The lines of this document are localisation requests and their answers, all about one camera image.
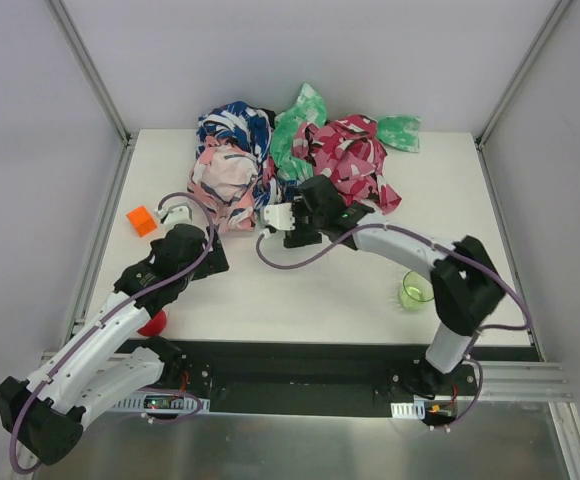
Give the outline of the light pink bird-print cloth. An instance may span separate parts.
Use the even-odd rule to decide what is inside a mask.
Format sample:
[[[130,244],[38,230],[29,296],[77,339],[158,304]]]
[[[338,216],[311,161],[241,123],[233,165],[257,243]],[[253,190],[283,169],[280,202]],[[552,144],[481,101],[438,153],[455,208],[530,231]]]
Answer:
[[[202,146],[188,177],[187,192],[202,202],[220,233],[253,231],[254,189],[260,173],[257,157],[214,137]]]

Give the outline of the blue patterned cloth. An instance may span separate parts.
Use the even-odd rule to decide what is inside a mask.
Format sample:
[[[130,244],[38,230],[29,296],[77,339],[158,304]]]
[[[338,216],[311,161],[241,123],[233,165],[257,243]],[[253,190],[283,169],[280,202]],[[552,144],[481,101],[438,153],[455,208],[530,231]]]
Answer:
[[[209,146],[230,144],[252,154],[262,165],[269,157],[275,117],[274,111],[244,101],[214,108],[198,118],[195,156],[199,157]]]

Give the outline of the green white cloth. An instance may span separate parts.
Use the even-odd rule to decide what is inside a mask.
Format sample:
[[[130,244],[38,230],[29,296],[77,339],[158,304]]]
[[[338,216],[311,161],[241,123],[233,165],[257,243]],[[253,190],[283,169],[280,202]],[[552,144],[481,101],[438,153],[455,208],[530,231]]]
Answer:
[[[353,127],[371,140],[382,145],[404,151],[420,151],[420,129],[422,120],[417,116],[384,116],[378,120],[362,115],[364,126]],[[277,176],[285,182],[306,180],[313,175],[314,167],[306,160],[293,154],[296,134],[304,127],[325,127],[328,112],[324,98],[308,83],[304,83],[295,103],[274,119],[269,154]]]

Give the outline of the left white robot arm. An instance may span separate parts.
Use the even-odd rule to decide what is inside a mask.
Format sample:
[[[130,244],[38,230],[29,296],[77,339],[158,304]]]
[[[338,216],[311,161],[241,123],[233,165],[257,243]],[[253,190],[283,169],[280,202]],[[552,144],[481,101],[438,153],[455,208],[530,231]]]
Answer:
[[[190,282],[223,273],[229,264],[218,230],[177,224],[151,242],[149,255],[127,267],[98,312],[50,360],[26,378],[0,383],[0,419],[9,433],[14,472],[18,446],[38,465],[53,465],[109,408],[145,387],[186,397],[190,369],[172,342],[153,336],[119,364],[104,363],[134,333],[178,299]]]

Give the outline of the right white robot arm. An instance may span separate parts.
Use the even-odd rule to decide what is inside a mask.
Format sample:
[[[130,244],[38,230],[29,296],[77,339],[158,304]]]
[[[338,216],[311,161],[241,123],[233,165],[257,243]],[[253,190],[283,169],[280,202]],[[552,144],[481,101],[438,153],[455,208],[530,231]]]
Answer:
[[[333,246],[378,255],[430,283],[440,325],[423,357],[400,376],[402,388],[419,397],[439,393],[508,293],[478,239],[439,241],[393,224],[366,204],[346,203],[323,175],[299,185],[292,201],[266,206],[262,222],[266,231],[285,232],[287,248],[317,244],[326,236]]]

